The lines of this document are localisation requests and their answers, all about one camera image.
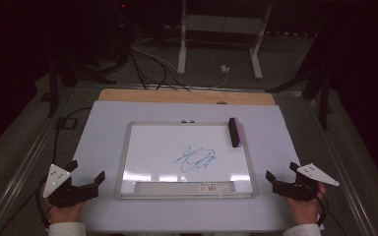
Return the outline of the black tripod stand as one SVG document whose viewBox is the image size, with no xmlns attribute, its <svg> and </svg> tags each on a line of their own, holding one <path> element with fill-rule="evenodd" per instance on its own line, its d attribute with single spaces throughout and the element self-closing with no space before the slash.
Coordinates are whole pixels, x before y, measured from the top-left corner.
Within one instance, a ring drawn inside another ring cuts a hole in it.
<svg viewBox="0 0 378 236">
<path fill-rule="evenodd" d="M 293 79 L 277 87 L 266 88 L 265 92 L 279 93 L 304 81 L 306 81 L 307 84 L 301 96 L 304 99 L 314 99 L 316 95 L 319 95 L 318 121 L 323 129 L 327 130 L 331 69 L 329 59 L 316 49 L 310 49 L 308 51 Z"/>
<path fill-rule="evenodd" d="M 60 48 L 53 46 L 49 50 L 48 59 L 49 92 L 42 96 L 43 101 L 49 102 L 48 117 L 53 117 L 59 106 L 58 80 L 61 79 L 67 87 L 74 87 L 77 84 L 78 79 L 75 77 L 74 69 L 90 76 L 101 84 L 114 84 L 114 81 L 108 80 L 99 73 L 92 71 L 70 55 L 63 53 Z"/>
</svg>

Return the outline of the metal floor rail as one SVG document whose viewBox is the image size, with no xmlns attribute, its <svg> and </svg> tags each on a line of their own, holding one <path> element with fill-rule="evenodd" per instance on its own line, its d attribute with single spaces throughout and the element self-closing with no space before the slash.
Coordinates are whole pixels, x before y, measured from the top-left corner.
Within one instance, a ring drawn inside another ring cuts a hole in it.
<svg viewBox="0 0 378 236">
<path fill-rule="evenodd" d="M 313 124 L 317 129 L 320 140 L 327 152 L 327 157 L 331 164 L 332 172 L 340 181 L 340 188 L 342 189 L 344 199 L 347 202 L 347 206 L 344 207 L 344 210 L 348 209 L 348 211 L 351 213 L 350 220 L 356 225 L 360 236 L 378 236 L 362 204 L 361 198 L 354 188 L 347 173 L 340 150 L 334 144 L 334 139 L 329 137 L 331 130 L 326 130 L 319 121 L 319 105 L 313 99 L 305 100 L 305 104 L 310 112 L 310 116 L 312 117 Z"/>
<path fill-rule="evenodd" d="M 0 227 L 30 175 L 51 130 L 74 90 L 59 91 L 59 105 L 52 116 L 49 104 L 34 98 L 0 138 Z"/>
</svg>

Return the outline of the person's left hand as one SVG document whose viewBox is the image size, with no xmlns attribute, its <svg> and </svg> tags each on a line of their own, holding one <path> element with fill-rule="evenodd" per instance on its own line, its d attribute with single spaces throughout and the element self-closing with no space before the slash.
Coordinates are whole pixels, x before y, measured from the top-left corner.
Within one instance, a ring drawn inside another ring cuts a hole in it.
<svg viewBox="0 0 378 236">
<path fill-rule="evenodd" d="M 74 206 L 57 207 L 52 205 L 48 199 L 45 199 L 45 202 L 49 206 L 48 214 L 51 223 L 80 222 L 82 210 L 86 204 L 81 202 Z"/>
</svg>

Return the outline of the dark equipment with red light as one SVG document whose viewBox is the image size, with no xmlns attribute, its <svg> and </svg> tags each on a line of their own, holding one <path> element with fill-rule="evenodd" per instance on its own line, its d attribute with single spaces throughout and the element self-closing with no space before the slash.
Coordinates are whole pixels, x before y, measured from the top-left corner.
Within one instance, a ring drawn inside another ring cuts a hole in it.
<svg viewBox="0 0 378 236">
<path fill-rule="evenodd" d="M 97 59 L 123 64 L 130 51 L 134 28 L 129 20 L 128 0 L 102 0 L 95 20 Z"/>
</svg>

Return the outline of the black and purple whiteboard eraser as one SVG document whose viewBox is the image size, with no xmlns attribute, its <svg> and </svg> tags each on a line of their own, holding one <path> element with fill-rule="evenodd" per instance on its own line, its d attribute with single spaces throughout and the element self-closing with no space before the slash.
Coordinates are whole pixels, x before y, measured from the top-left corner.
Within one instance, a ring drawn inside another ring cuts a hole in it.
<svg viewBox="0 0 378 236">
<path fill-rule="evenodd" d="M 241 148 L 243 145 L 243 138 L 241 134 L 241 125 L 235 117 L 228 120 L 228 130 L 231 139 L 231 144 L 234 148 Z"/>
</svg>

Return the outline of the person's right hand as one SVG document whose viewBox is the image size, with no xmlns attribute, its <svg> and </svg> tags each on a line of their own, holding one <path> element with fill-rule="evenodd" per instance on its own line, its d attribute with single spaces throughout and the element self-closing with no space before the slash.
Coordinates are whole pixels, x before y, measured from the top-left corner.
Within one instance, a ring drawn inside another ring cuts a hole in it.
<svg viewBox="0 0 378 236">
<path fill-rule="evenodd" d="M 300 224 L 316 224 L 318 215 L 322 212 L 322 200 L 325 197 L 326 188 L 322 182 L 318 183 L 318 193 L 316 197 L 308 202 L 297 201 L 286 198 L 290 208 L 290 214 L 293 222 Z"/>
</svg>

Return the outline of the white metal stand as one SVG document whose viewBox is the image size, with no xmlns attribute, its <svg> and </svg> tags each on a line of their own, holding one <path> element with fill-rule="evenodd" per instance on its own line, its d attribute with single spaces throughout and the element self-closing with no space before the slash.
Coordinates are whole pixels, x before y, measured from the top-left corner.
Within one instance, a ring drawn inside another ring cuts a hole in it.
<svg viewBox="0 0 378 236">
<path fill-rule="evenodd" d="M 186 69 L 186 33 L 190 31 L 225 32 L 255 34 L 256 42 L 249 49 L 250 61 L 257 80 L 263 79 L 263 73 L 258 58 L 258 52 L 266 32 L 268 20 L 273 10 L 273 4 L 268 4 L 261 18 L 239 18 L 228 16 L 194 15 L 187 13 L 187 0 L 181 0 L 181 33 L 180 49 L 177 63 L 177 74 L 183 76 Z"/>
</svg>

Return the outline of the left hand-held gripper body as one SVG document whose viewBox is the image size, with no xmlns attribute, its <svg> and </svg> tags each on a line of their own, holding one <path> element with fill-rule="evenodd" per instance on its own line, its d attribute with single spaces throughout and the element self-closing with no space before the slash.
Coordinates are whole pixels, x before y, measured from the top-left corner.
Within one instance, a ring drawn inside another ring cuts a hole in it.
<svg viewBox="0 0 378 236">
<path fill-rule="evenodd" d="M 98 197 L 98 189 L 94 190 L 91 184 L 74 186 L 72 172 L 66 172 L 64 167 L 61 168 L 55 164 L 50 165 L 42 196 L 52 205 L 71 207 Z"/>
</svg>

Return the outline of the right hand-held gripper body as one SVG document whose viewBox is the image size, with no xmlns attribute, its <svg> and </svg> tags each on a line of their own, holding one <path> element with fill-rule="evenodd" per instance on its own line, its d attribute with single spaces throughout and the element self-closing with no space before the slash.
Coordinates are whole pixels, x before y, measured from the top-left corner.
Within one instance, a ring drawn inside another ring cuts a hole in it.
<svg viewBox="0 0 378 236">
<path fill-rule="evenodd" d="M 313 163 L 299 166 L 293 183 L 278 180 L 273 185 L 273 192 L 283 197 L 288 197 L 297 201 L 308 202 L 313 200 L 318 193 L 318 183 L 326 183 L 339 186 L 340 182 L 329 176 Z"/>
</svg>

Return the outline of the whiteboard with silver frame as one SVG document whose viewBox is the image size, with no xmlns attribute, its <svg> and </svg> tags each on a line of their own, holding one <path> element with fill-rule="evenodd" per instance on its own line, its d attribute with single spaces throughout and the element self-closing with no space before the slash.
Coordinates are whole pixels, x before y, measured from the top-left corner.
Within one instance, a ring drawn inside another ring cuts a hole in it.
<svg viewBox="0 0 378 236">
<path fill-rule="evenodd" d="M 243 127 L 233 147 L 228 121 L 131 122 L 126 131 L 118 200 L 249 199 L 258 195 Z"/>
</svg>

